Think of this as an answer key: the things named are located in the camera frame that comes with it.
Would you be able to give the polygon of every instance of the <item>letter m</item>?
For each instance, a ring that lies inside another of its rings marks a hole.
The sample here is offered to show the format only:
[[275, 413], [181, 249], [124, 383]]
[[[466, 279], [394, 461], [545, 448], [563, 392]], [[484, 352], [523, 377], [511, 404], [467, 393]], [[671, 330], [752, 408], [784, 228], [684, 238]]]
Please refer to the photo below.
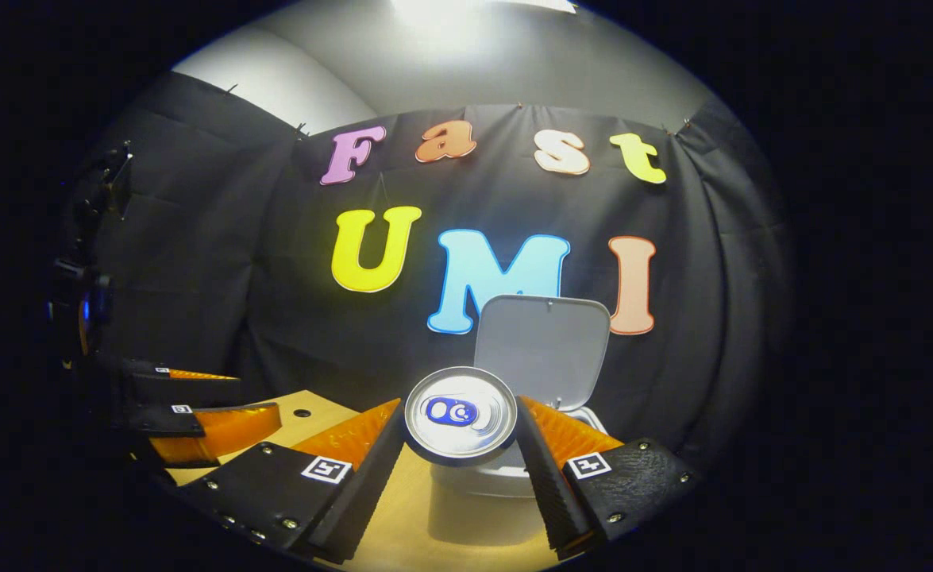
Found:
[[476, 230], [447, 230], [438, 244], [448, 256], [441, 305], [427, 318], [427, 328], [443, 334], [466, 334], [473, 321], [466, 315], [467, 294], [476, 313], [499, 294], [553, 296], [561, 292], [561, 261], [571, 247], [568, 240], [535, 234], [523, 242], [509, 270], [502, 271], [491, 243]]

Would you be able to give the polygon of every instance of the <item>open white lid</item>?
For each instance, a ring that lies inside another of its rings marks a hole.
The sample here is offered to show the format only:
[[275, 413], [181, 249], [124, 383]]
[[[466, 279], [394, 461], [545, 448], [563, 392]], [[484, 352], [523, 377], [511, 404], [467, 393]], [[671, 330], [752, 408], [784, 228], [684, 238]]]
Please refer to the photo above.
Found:
[[570, 412], [593, 394], [609, 334], [611, 315], [596, 301], [502, 294], [480, 314], [473, 366]]

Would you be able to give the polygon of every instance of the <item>aluminum can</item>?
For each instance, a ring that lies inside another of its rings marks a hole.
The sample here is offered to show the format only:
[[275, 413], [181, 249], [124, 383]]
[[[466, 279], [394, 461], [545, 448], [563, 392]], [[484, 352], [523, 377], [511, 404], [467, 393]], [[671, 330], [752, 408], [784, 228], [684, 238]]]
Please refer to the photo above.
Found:
[[409, 392], [406, 442], [432, 463], [478, 465], [512, 445], [517, 418], [515, 396], [494, 373], [447, 367], [420, 380]]

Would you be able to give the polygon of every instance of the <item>table surface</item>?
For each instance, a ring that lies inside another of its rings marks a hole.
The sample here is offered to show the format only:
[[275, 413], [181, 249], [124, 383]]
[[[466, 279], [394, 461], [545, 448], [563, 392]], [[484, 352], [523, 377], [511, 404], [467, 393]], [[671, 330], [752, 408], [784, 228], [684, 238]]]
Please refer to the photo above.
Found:
[[[279, 405], [282, 427], [264, 441], [281, 446], [295, 445], [357, 415], [353, 409], [309, 391], [271, 401]], [[296, 409], [306, 409], [310, 416], [298, 417], [293, 414]], [[219, 461], [226, 463], [242, 452], [223, 455]], [[177, 485], [186, 485], [211, 470], [169, 473]], [[355, 557], [342, 565], [317, 562], [350, 572], [527, 572], [558, 563], [554, 551], [547, 547], [546, 530], [535, 500], [466, 496], [449, 491], [434, 484], [430, 463], [406, 445]]]

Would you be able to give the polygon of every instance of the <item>foam letter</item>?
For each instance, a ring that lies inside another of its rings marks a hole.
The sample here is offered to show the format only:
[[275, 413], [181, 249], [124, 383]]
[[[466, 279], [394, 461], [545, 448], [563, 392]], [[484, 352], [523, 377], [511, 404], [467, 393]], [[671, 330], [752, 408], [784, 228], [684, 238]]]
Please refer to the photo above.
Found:
[[329, 171], [322, 177], [322, 184], [343, 184], [353, 180], [355, 173], [350, 168], [350, 161], [354, 160], [357, 167], [364, 165], [368, 155], [371, 155], [371, 141], [382, 141], [384, 138], [385, 127], [382, 126], [339, 133], [332, 137], [336, 149], [332, 152]]
[[527, 238], [509, 270], [495, 258], [491, 243], [476, 230], [447, 230], [438, 235], [448, 263], [441, 305], [427, 318], [427, 328], [443, 334], [465, 334], [473, 328], [466, 315], [466, 298], [473, 297], [480, 315], [484, 305], [499, 294], [558, 296], [561, 292], [561, 261], [569, 253], [568, 240], [547, 234]]
[[644, 144], [639, 135], [625, 133], [615, 135], [609, 141], [614, 145], [621, 146], [622, 159], [625, 160], [625, 166], [629, 168], [629, 173], [648, 182], [648, 184], [662, 184], [663, 181], [667, 180], [667, 175], [662, 170], [650, 165], [649, 156], [656, 156], [655, 146]]
[[615, 236], [607, 242], [618, 257], [618, 309], [611, 316], [611, 332], [623, 336], [653, 329], [650, 315], [650, 258], [656, 247], [645, 238]]
[[430, 163], [445, 157], [462, 157], [476, 149], [476, 141], [470, 140], [473, 126], [469, 121], [445, 121], [423, 133], [423, 143], [416, 149], [416, 160]]
[[389, 236], [382, 263], [372, 270], [360, 266], [360, 244], [364, 240], [364, 229], [375, 220], [375, 213], [346, 211], [336, 218], [339, 236], [332, 252], [332, 277], [343, 288], [354, 292], [378, 292], [399, 278], [406, 260], [409, 227], [420, 218], [420, 210], [417, 207], [393, 207], [385, 211], [383, 218], [389, 221]]
[[574, 133], [545, 129], [533, 135], [533, 142], [540, 148], [533, 158], [545, 171], [581, 175], [590, 170], [590, 160], [579, 151], [583, 141]]

